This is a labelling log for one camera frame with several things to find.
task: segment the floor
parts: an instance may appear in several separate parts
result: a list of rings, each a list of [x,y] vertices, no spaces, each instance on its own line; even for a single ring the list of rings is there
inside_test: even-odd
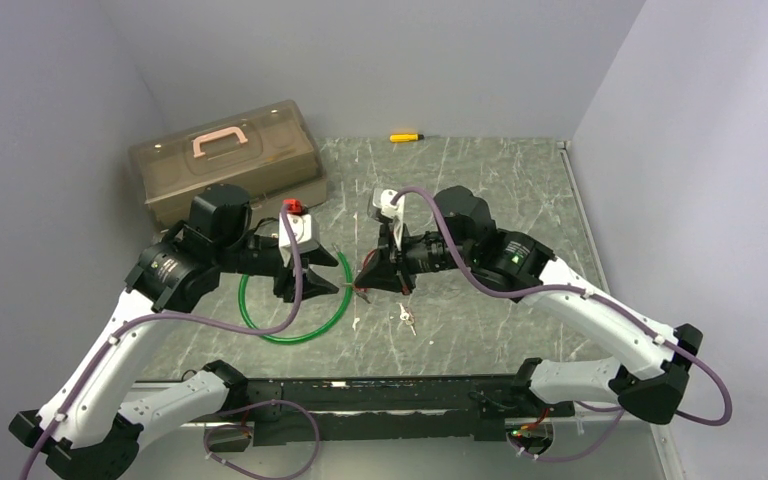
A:
[[[329,175],[328,201],[313,209],[323,245],[337,244],[354,268],[374,246],[378,224],[366,217],[373,187],[418,185],[432,192],[464,185],[490,205],[501,228],[519,230],[554,249],[572,268],[601,286],[570,177],[552,139],[427,138],[319,139]],[[428,208],[408,197],[412,234],[433,228]],[[339,268],[317,268],[335,284]],[[224,275],[195,313],[241,323],[239,276]],[[527,357],[592,360],[607,354],[559,321],[525,305],[476,292],[456,271],[422,275],[409,298],[372,292],[372,304],[354,301],[326,335],[296,345],[273,345],[190,324],[167,339],[144,370],[146,380],[177,379],[187,369],[223,359],[249,377],[337,377],[512,373]],[[295,336],[324,323],[341,294],[305,301],[285,332]],[[399,321],[399,304],[416,316],[414,336]],[[271,280],[249,282],[247,303],[259,326],[280,323],[289,311],[271,294]]]

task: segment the gray wall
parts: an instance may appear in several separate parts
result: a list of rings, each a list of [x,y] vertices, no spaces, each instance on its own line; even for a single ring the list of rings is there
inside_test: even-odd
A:
[[[28,453],[8,422],[68,378],[150,238],[125,148],[161,131],[94,0],[0,0],[0,479]]]
[[[768,1],[648,1],[572,162],[614,293],[731,387],[731,424],[673,422],[688,477],[768,478]],[[721,411],[698,370],[684,406]]]
[[[316,135],[570,138],[644,0],[101,0],[173,128],[295,99]]]

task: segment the green tube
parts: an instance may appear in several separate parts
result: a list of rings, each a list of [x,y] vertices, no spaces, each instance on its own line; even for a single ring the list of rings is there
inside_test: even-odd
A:
[[[346,274],[346,284],[351,285],[352,269],[349,267],[349,261],[346,260],[346,256],[343,255],[343,252],[337,252],[337,258],[339,258],[340,264],[343,265],[343,272]],[[237,294],[237,301],[240,304],[240,315],[243,317],[243,321],[246,322],[246,325],[248,325],[249,328],[260,328],[255,325],[254,321],[252,321],[251,316],[249,315],[249,311],[246,308],[246,284],[248,282],[248,275],[243,275],[243,277],[240,278],[240,290]],[[340,308],[337,309],[337,313],[335,313],[330,320],[325,322],[324,325],[310,333],[299,335],[298,337],[276,337],[274,335],[261,335],[260,338],[266,340],[267,342],[277,343],[278,345],[297,345],[299,343],[307,342],[308,340],[313,340],[314,338],[327,332],[331,327],[334,326],[334,324],[337,323],[338,320],[340,320],[340,318],[343,317],[343,314],[345,314],[346,310],[349,308],[349,304],[352,303],[352,293],[353,292],[351,287],[346,287],[346,293],[343,294],[343,303],[340,304]]]

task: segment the pink handle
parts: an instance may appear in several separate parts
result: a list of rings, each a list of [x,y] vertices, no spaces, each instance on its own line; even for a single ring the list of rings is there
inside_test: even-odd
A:
[[[204,156],[204,150],[201,149],[202,143],[212,142],[213,140],[225,138],[228,135],[236,135],[237,141],[240,142],[240,145],[249,141],[249,139],[246,138],[246,136],[243,134],[243,131],[240,130],[240,127],[226,127],[226,128],[223,128],[222,130],[205,133],[204,135],[199,135],[198,137],[194,138],[193,139],[193,157],[199,158]]]

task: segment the yellow screwdriver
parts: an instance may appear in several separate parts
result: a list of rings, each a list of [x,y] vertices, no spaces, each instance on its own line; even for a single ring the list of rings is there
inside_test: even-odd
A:
[[[391,143],[415,142],[417,140],[422,140],[423,138],[425,138],[425,135],[420,135],[418,133],[398,133],[395,135],[390,135],[390,142]]]

